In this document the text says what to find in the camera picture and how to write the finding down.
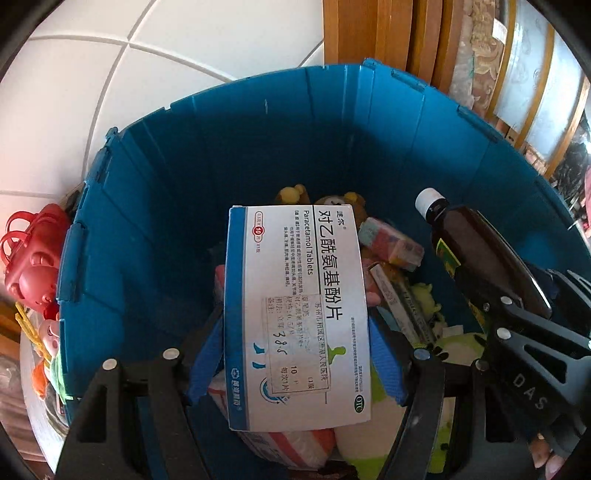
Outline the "person right hand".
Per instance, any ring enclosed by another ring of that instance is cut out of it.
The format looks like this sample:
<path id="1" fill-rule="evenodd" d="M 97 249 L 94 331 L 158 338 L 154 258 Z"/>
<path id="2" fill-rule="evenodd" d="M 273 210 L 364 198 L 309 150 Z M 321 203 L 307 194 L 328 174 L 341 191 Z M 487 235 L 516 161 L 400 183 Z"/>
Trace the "person right hand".
<path id="1" fill-rule="evenodd" d="M 536 437 L 529 445 L 536 469 L 541 469 L 545 479 L 552 479 L 565 463 L 544 438 Z"/>

